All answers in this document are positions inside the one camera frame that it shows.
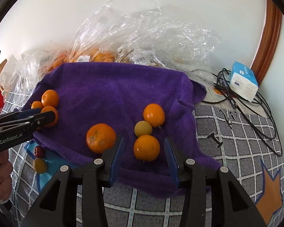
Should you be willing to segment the person's left hand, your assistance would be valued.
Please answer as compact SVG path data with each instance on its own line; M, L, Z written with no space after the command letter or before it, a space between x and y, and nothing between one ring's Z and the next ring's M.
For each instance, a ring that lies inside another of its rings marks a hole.
M9 161L9 152L5 150L0 153L0 200L9 199L12 191L11 173L13 166Z

